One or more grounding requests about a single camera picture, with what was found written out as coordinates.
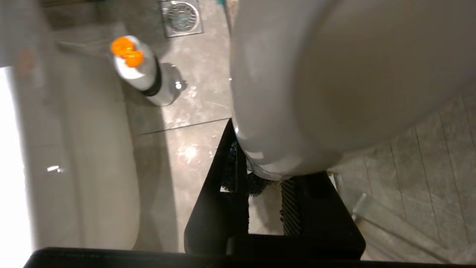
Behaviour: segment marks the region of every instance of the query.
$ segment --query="floor tile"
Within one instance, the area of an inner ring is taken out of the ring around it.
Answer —
[[[140,2],[145,6],[157,3],[156,0]],[[231,117],[229,32],[225,13],[214,0],[200,1],[200,11],[204,27],[204,32],[200,34],[154,38],[148,31],[150,26],[129,27],[129,32],[146,42],[162,63],[175,65],[187,84],[174,103],[166,107],[129,101],[126,96],[133,133],[151,133]],[[145,21],[155,20],[159,16],[157,12],[131,7],[124,20],[128,26],[142,25]],[[152,33],[163,35],[161,30]]]
[[[402,195],[390,144],[381,144],[365,156],[373,197],[382,205],[405,218]]]
[[[376,261],[443,263],[420,247],[415,247],[400,239],[400,236],[394,236],[370,222],[361,220],[357,226],[370,245],[366,250]]]
[[[441,243],[447,247],[466,245],[466,228],[439,113],[417,124],[416,134]]]
[[[439,241],[415,128],[397,135],[392,139],[391,146],[408,222]]]
[[[134,137],[142,213],[135,249],[184,251],[185,226],[227,122]]]
[[[440,117],[468,239],[470,243],[475,243],[476,152],[463,97],[458,95],[441,109]]]

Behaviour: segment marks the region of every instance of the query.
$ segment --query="white ceramic toilet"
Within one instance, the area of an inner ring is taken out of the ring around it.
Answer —
[[[261,177],[322,171],[476,75],[476,1],[241,1],[233,123]]]

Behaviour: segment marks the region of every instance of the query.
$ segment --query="orange bottle cap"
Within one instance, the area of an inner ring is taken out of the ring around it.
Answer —
[[[132,51],[125,56],[127,66],[133,68],[139,66],[144,61],[142,51]]]
[[[117,38],[111,44],[111,52],[123,59],[125,59],[128,53],[133,51],[135,51],[134,42],[124,36]]]

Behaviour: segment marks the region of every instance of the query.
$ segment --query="gray marble tile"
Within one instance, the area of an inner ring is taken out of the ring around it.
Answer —
[[[341,175],[345,187],[371,194],[367,167],[363,156],[351,158],[328,170]]]
[[[445,136],[439,113],[416,126],[428,188],[441,243],[447,247],[468,244]]]
[[[474,265],[476,263],[476,244],[465,248],[450,249],[447,255],[452,263]]]
[[[142,221],[134,249],[183,252],[183,235],[227,120],[134,137]]]
[[[368,253],[374,260],[394,262],[439,263],[442,261],[427,252],[415,247],[407,241],[394,236],[385,230],[361,220],[357,226],[370,245]]]
[[[386,233],[385,236],[387,238],[399,238],[402,239],[402,242],[405,242],[405,244],[416,246],[416,248],[418,249],[414,251],[414,253],[416,254],[418,254],[419,251],[433,252],[435,256],[441,256],[443,258],[446,258],[444,257],[444,247],[442,247],[435,240],[429,238],[421,231],[410,225],[406,220],[403,220],[402,218],[395,215],[395,213],[382,206],[379,202],[376,202],[374,198],[370,196],[366,196],[361,199],[361,201],[355,206],[353,212],[358,218],[362,219],[362,221],[360,222],[368,221],[369,223],[372,223],[373,225],[377,226],[378,229],[380,229],[381,231],[384,231],[382,234]],[[361,227],[360,222],[357,222],[359,229]],[[368,235],[374,234],[377,234],[377,230],[371,232]],[[374,242],[380,244],[382,247],[388,247],[388,244],[391,243],[391,241],[388,241],[387,238],[374,237],[373,240]],[[406,251],[404,248],[405,247],[395,245],[394,247],[390,247],[389,249],[392,253],[397,254],[401,257],[411,257],[411,255],[413,255],[411,252],[401,251]]]
[[[395,214],[405,219],[405,210],[398,184],[390,144],[380,144],[365,156],[372,196]]]
[[[187,87],[166,107],[126,98],[131,120],[135,120],[132,132],[151,133],[231,117],[229,33],[223,8],[214,0],[200,1],[204,33],[165,39],[157,19],[159,11],[151,8],[156,0],[140,3],[142,9],[125,11],[121,7],[129,33],[151,46],[162,63],[175,65]]]
[[[397,135],[392,139],[391,146],[407,221],[438,241],[435,213],[415,128]]]

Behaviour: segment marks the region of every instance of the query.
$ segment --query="white plastic bottle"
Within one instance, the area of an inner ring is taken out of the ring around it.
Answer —
[[[175,87],[161,71],[160,63],[149,46],[132,35],[117,38],[111,44],[114,66],[119,76],[139,90],[153,104],[167,106],[174,101]]]

